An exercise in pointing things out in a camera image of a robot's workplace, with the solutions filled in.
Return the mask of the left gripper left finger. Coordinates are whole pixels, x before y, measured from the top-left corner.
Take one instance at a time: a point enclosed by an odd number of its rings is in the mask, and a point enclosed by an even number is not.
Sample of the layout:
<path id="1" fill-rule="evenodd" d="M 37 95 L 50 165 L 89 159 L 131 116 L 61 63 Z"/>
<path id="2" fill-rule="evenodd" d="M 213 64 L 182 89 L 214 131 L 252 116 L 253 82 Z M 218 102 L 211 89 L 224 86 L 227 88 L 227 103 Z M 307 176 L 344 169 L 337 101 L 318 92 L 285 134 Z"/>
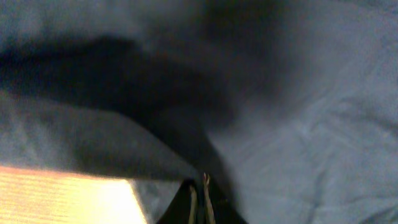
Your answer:
<path id="1" fill-rule="evenodd" d="M 192 180 L 184 180 L 157 224 L 197 224 L 198 192 Z"/>

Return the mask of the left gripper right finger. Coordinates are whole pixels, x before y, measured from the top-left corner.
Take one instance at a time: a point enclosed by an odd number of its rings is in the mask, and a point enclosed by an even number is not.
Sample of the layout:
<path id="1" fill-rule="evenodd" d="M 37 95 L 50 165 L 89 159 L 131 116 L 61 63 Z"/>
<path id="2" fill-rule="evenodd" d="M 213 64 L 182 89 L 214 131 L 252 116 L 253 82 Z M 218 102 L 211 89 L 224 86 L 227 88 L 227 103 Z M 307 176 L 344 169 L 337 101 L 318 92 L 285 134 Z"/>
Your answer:
<path id="1" fill-rule="evenodd" d="M 248 224 L 207 173 L 203 174 L 203 193 L 206 224 Z"/>

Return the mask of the navy blue shorts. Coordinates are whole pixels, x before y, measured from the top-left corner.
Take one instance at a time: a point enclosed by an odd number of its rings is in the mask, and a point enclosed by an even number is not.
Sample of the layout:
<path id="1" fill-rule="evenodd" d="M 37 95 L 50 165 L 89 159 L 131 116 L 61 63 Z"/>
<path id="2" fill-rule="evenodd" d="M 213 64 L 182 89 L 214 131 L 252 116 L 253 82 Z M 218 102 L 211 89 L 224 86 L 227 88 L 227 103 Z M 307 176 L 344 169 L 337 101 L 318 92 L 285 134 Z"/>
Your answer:
<path id="1" fill-rule="evenodd" d="M 1 164 L 396 223 L 397 2 L 2 1 Z"/>

